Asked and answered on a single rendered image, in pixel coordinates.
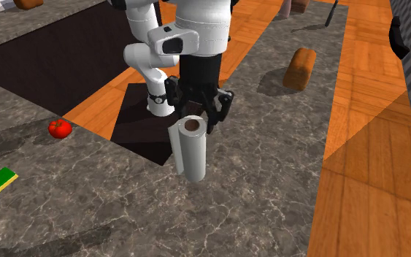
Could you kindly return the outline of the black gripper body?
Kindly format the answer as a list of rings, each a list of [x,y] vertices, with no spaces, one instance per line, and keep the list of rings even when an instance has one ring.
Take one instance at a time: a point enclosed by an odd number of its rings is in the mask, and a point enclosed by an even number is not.
[[[180,90],[183,95],[180,99],[178,111],[185,117],[185,106],[194,101],[206,111],[206,95],[218,93],[219,74],[222,55],[199,57],[194,55],[180,56]]]

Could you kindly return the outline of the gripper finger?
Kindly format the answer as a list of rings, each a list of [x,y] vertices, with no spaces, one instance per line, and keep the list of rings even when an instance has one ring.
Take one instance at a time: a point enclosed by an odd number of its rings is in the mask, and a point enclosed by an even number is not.
[[[218,110],[215,105],[215,97],[218,95],[218,101],[220,102],[220,109]],[[213,95],[209,93],[206,95],[206,113],[207,113],[207,133],[211,134],[214,126],[218,122],[223,122],[230,110],[231,104],[234,99],[233,91],[218,90],[218,93]]]
[[[178,95],[179,78],[176,76],[169,76],[164,80],[164,86],[168,105],[178,107],[180,103],[180,97]]]

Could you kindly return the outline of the white paper towel roll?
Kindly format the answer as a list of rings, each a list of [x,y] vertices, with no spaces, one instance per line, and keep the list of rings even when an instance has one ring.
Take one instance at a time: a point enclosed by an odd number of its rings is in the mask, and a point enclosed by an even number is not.
[[[168,128],[178,174],[185,175],[190,182],[198,182],[206,174],[206,132],[205,120],[189,115]]]

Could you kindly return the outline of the dark robot stand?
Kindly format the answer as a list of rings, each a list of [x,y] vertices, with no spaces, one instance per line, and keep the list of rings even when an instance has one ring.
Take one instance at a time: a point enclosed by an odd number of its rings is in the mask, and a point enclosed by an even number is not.
[[[129,83],[111,141],[162,166],[172,154],[168,128],[175,114],[157,117],[147,110],[147,86]]]

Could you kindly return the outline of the brown bread loaf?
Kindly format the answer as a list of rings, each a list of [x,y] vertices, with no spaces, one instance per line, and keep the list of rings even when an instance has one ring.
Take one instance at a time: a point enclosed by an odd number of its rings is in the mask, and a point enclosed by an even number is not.
[[[283,86],[296,91],[303,91],[310,80],[315,64],[316,52],[304,47],[293,55],[283,78]]]
[[[18,9],[28,10],[44,4],[44,0],[13,0]]]

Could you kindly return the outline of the pink cylinder container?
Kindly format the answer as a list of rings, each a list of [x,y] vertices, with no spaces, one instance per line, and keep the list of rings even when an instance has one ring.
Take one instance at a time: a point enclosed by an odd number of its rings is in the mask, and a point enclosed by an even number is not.
[[[283,4],[280,7],[278,15],[282,19],[286,19],[289,17],[291,12],[291,0],[283,0]]]

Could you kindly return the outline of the red tomato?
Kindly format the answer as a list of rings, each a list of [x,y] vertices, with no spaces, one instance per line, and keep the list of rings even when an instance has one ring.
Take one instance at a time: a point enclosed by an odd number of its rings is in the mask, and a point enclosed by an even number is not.
[[[56,139],[64,139],[69,136],[72,132],[72,126],[69,122],[58,119],[52,121],[47,130],[49,131],[50,135]]]

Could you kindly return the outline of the brown box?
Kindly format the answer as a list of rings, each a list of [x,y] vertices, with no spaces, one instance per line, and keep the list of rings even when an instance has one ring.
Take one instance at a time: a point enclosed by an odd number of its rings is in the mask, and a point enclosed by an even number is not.
[[[291,0],[291,11],[297,13],[305,13],[310,0]]]

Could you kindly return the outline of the black knife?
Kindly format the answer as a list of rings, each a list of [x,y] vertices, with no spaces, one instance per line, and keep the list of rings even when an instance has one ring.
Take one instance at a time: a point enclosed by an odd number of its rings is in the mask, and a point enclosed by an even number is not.
[[[324,23],[324,26],[325,26],[325,27],[329,27],[329,25],[330,25],[330,23],[331,23],[331,20],[332,20],[332,18],[333,18],[333,16],[334,16],[334,12],[335,12],[335,9],[336,9],[338,3],[339,3],[339,0],[335,0],[335,1],[334,1],[334,4],[333,4],[333,6],[332,6],[332,8],[331,8],[331,10],[330,10],[330,12],[329,12],[329,15],[328,15],[328,17],[327,17],[327,19],[326,19],[326,22]]]

